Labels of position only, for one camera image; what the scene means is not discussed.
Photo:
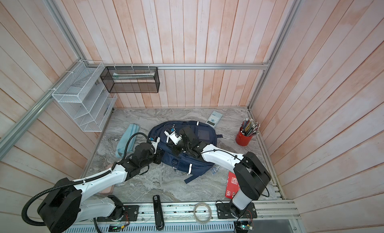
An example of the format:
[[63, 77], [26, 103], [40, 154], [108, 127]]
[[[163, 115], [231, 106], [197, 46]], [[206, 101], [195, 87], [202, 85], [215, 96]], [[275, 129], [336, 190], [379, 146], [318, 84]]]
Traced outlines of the navy blue student backpack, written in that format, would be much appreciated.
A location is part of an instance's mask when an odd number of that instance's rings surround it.
[[191, 177], [185, 180], [185, 183], [188, 184], [199, 176], [205, 174], [214, 166], [214, 164], [205, 161], [203, 157], [193, 158], [186, 153], [181, 153], [179, 155], [174, 155], [172, 153], [172, 146], [174, 146], [174, 143], [170, 139], [167, 141], [167, 136], [164, 131], [173, 127], [175, 129], [180, 129], [186, 126], [191, 127], [199, 140], [205, 141], [208, 144], [213, 144], [214, 146], [217, 145], [217, 139], [223, 137], [222, 135], [217, 135], [215, 129], [205, 123], [200, 123], [198, 121], [168, 121], [155, 126], [149, 132], [149, 138], [160, 137], [157, 149], [165, 152], [162, 162], [172, 166], [174, 169], [190, 174]]

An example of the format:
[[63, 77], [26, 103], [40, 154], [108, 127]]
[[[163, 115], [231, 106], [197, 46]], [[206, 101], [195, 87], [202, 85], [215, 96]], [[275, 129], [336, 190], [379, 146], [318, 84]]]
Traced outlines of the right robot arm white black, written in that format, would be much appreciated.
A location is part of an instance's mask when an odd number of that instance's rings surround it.
[[174, 128], [167, 129], [165, 134], [175, 146], [181, 148], [188, 155], [217, 164], [234, 173], [240, 189], [229, 203], [217, 206], [223, 214], [241, 218], [253, 201], [257, 201], [271, 181], [271, 175], [252, 152], [239, 154], [225, 151], [213, 144], [208, 144], [196, 138], [189, 127], [176, 132]]

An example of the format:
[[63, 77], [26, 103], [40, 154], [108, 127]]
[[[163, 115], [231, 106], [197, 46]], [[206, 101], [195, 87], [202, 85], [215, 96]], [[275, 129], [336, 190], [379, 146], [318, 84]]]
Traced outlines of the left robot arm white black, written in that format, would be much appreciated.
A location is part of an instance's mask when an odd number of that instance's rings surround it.
[[98, 217], [119, 220], [124, 216], [124, 204], [115, 196], [91, 201], [89, 198], [113, 185], [144, 174], [143, 168], [160, 164], [157, 153], [159, 137], [146, 137], [134, 153], [124, 154], [119, 162], [93, 176], [70, 181], [59, 180], [54, 187], [33, 196], [22, 209], [22, 219], [31, 226], [46, 226], [51, 233], [62, 233], [74, 223]]

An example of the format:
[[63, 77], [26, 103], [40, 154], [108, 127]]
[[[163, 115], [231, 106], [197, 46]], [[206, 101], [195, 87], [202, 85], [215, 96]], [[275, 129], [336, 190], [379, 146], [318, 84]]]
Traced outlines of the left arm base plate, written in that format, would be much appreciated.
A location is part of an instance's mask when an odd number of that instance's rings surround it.
[[124, 205], [114, 210], [109, 217], [98, 217], [97, 222], [135, 222], [139, 214], [139, 205]]

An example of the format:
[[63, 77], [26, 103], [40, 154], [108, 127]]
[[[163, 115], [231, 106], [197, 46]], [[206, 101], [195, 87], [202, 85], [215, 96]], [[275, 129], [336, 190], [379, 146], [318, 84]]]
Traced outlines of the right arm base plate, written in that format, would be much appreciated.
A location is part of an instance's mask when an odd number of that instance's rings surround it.
[[232, 202], [223, 203], [218, 201], [215, 203], [215, 206], [219, 219], [256, 219], [258, 217], [254, 203], [249, 203], [243, 210], [238, 209]]

